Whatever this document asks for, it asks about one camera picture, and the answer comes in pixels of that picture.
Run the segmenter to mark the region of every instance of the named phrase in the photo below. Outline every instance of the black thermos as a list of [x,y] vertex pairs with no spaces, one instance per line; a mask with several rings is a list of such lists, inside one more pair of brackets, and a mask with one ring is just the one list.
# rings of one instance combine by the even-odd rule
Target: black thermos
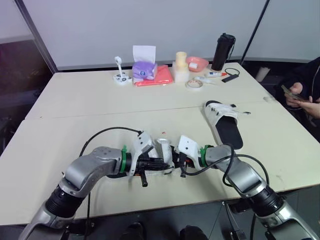
[[232,35],[223,33],[216,45],[215,54],[212,61],[211,69],[214,71],[221,71],[228,58],[230,49],[236,42],[236,38]]

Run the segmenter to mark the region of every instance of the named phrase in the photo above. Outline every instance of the black jacket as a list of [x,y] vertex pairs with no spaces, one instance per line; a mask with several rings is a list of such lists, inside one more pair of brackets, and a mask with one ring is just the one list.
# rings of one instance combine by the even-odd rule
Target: black jacket
[[[312,96],[315,102],[320,98],[320,57],[317,59],[297,67],[292,72],[287,74],[285,78],[276,86],[276,99],[287,109],[296,111],[297,114],[304,114],[301,108],[294,108],[286,104],[286,98],[281,85],[285,85],[286,88],[291,88],[294,83],[301,83],[303,85],[300,95],[306,99]],[[320,120],[313,120],[317,126],[320,126]]]

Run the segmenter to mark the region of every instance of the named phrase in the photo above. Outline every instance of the person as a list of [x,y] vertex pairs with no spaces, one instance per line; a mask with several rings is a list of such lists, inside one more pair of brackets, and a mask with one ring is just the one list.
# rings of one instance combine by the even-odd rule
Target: person
[[[121,235],[120,240],[146,240],[146,230],[141,222],[134,222]],[[208,240],[197,226],[187,225],[180,231],[180,240]]]
[[[284,93],[282,85],[305,100]],[[276,99],[320,142],[320,57],[287,74],[275,90]]]

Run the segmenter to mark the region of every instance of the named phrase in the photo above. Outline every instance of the pink dish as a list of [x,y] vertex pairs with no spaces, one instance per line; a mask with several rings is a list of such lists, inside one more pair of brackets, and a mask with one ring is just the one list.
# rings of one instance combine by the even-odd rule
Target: pink dish
[[201,72],[203,69],[205,69],[206,66],[209,65],[209,62],[201,57],[197,57],[197,56],[190,56],[186,59],[186,63],[189,64],[190,63],[194,63],[197,64],[196,68],[190,67],[189,66],[189,70],[192,72]]

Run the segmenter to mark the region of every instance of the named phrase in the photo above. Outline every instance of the white slipper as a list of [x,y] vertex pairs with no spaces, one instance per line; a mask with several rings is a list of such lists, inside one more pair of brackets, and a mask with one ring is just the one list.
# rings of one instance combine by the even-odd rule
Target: white slipper
[[218,145],[230,144],[236,153],[244,146],[238,130],[238,114],[251,114],[250,112],[239,112],[236,106],[222,104],[218,101],[207,101],[204,105],[204,114],[211,127],[213,136]]

